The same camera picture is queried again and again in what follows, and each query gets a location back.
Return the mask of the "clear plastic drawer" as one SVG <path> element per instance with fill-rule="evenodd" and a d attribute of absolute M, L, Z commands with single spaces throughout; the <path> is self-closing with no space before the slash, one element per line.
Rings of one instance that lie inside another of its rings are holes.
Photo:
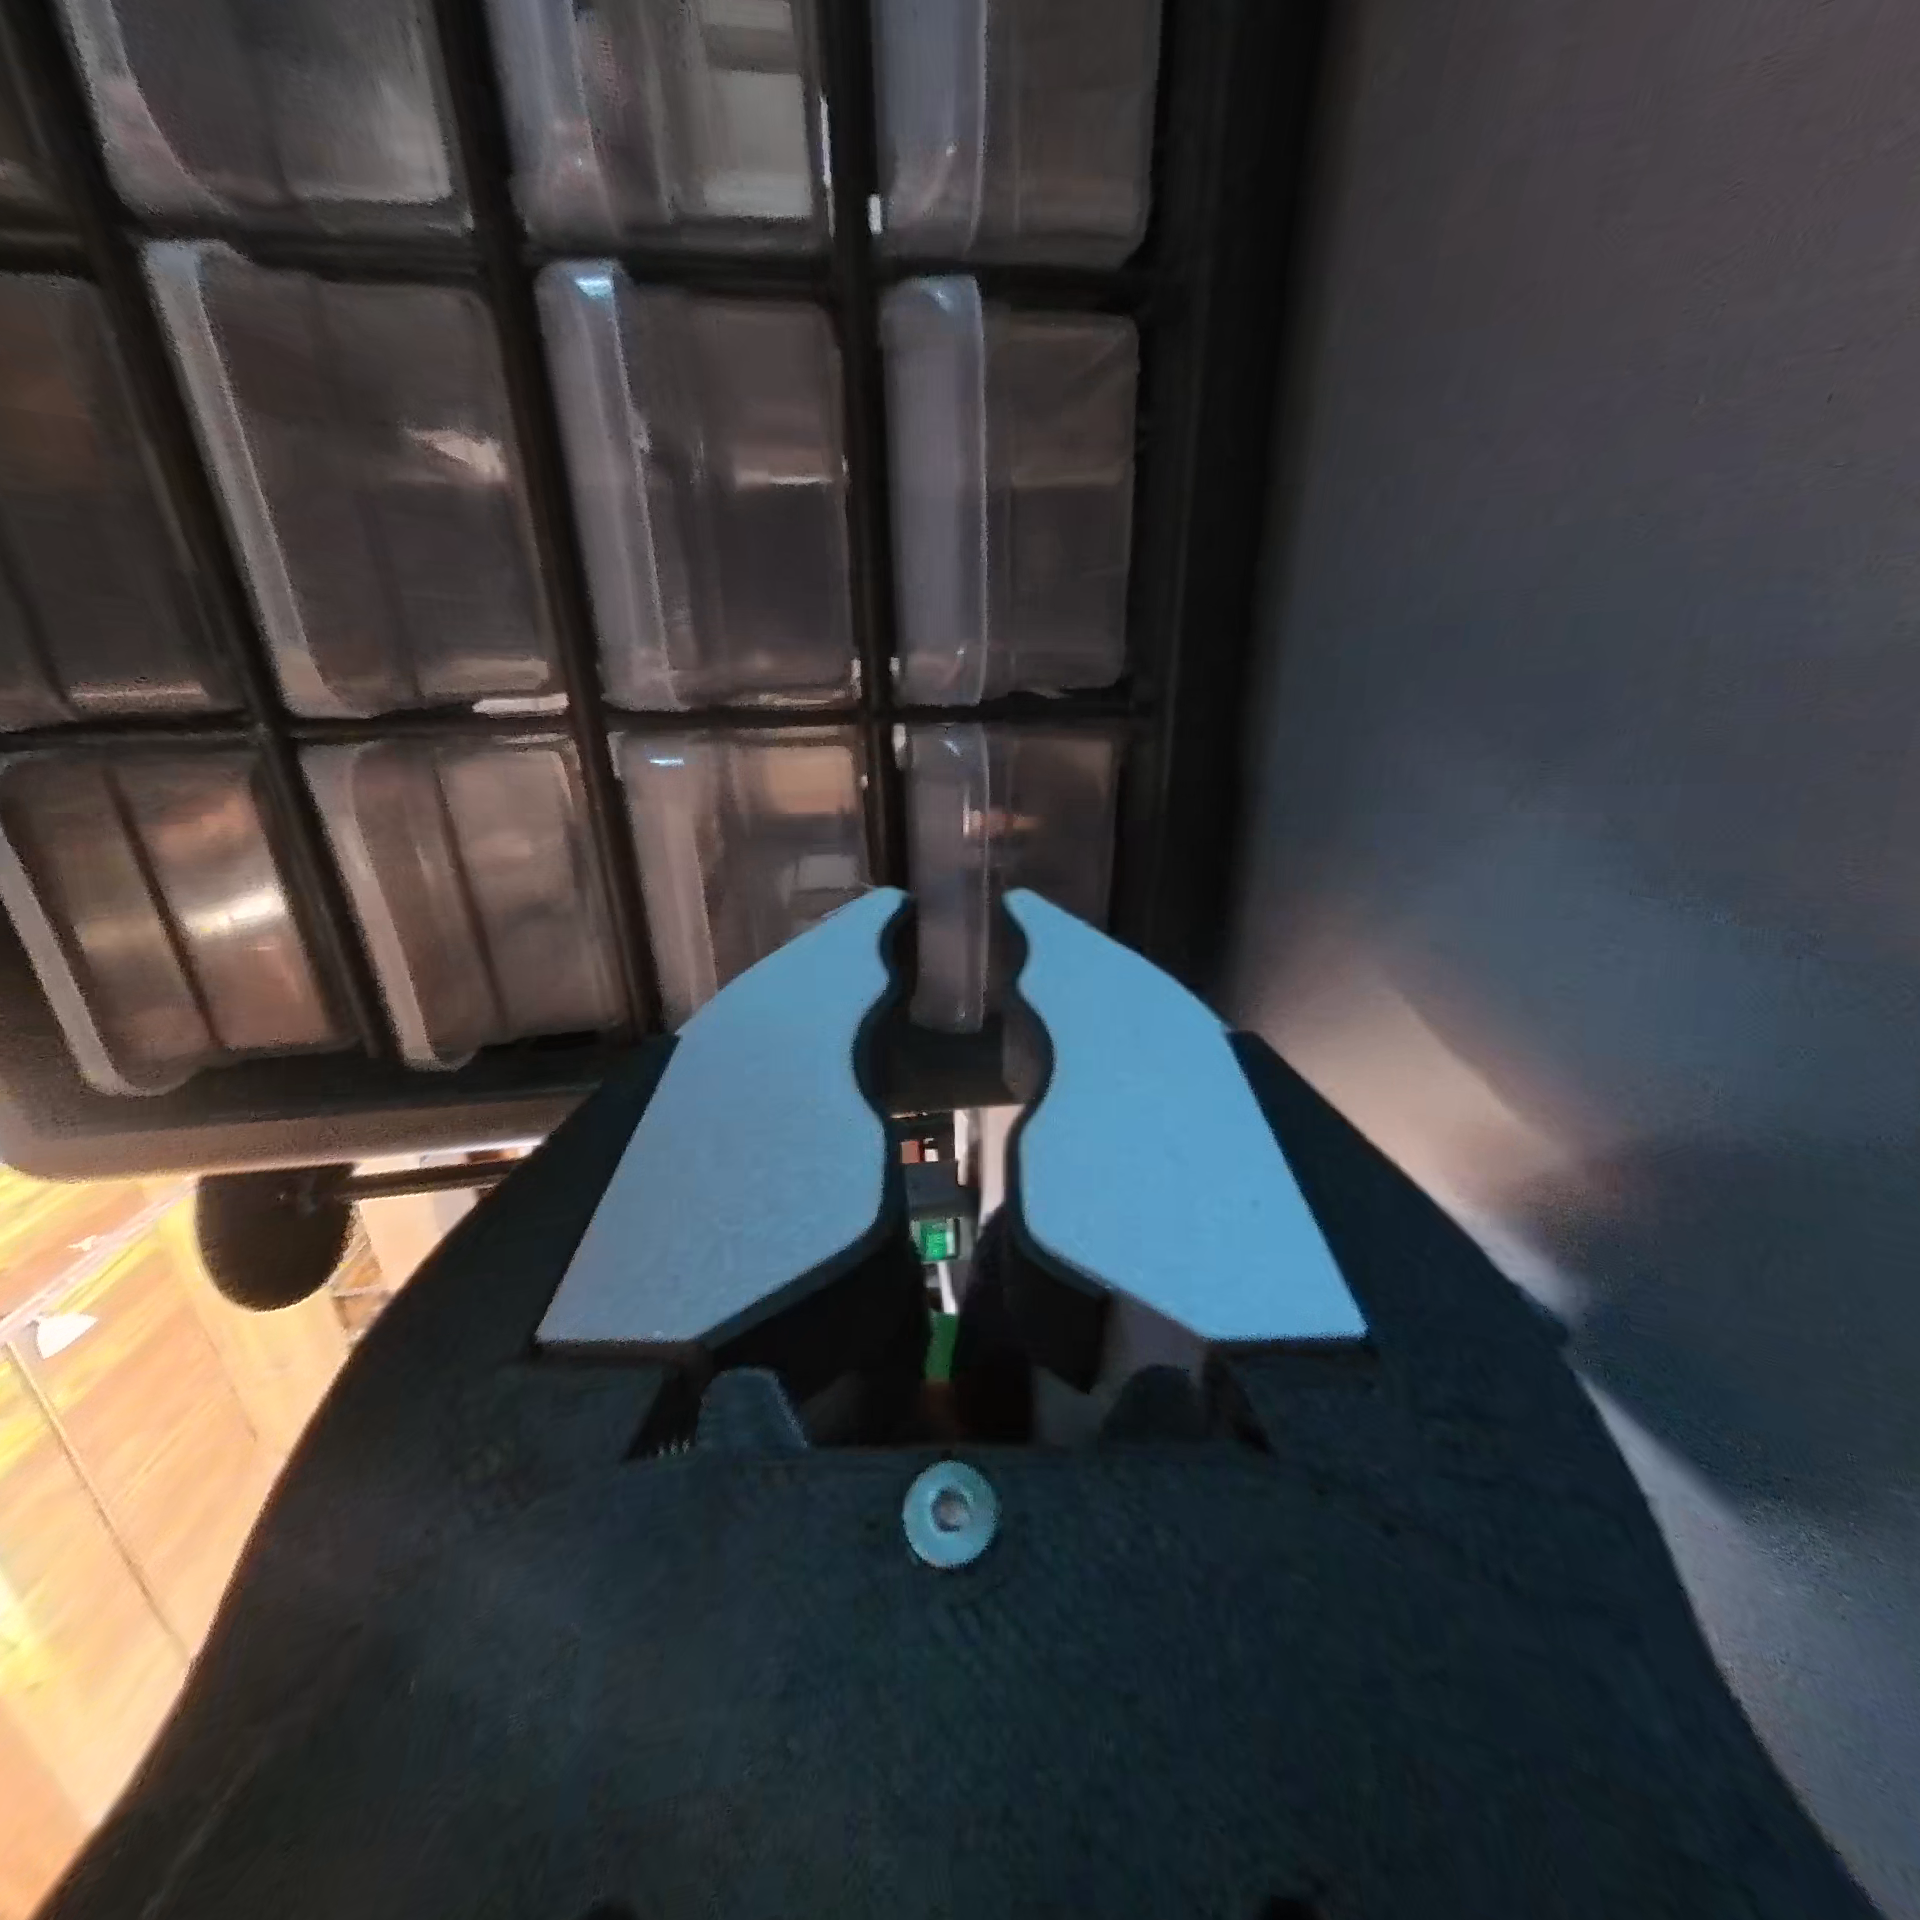
<path fill-rule="evenodd" d="M 1107 925 L 1123 743 L 1110 724 L 904 732 L 918 1026 L 975 1036 L 1000 1015 L 1013 967 L 1005 892 Z"/>

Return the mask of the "black fuzzy microphone cover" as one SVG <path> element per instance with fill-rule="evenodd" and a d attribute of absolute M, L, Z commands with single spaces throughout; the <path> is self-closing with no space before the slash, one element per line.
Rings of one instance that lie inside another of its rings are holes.
<path fill-rule="evenodd" d="M 346 1260 L 353 1234 L 348 1179 L 341 1163 L 197 1178 L 194 1237 L 220 1297 L 267 1314 L 324 1290 Z"/>

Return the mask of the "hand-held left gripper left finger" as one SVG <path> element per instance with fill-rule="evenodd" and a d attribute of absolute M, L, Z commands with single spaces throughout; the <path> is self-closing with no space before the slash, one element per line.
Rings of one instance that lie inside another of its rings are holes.
<path fill-rule="evenodd" d="M 904 1229 L 870 1087 L 907 894 L 876 885 L 737 972 L 674 1037 L 540 1345 L 730 1345 Z"/>

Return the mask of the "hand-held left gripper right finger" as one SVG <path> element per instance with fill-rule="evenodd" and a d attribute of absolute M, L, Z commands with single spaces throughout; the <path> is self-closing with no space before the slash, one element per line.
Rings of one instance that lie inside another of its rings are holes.
<path fill-rule="evenodd" d="M 1045 1282 L 1192 1341 L 1366 1341 L 1232 1030 L 1183 984 L 1012 887 L 1013 1000 L 1044 1041 L 1008 1201 Z"/>

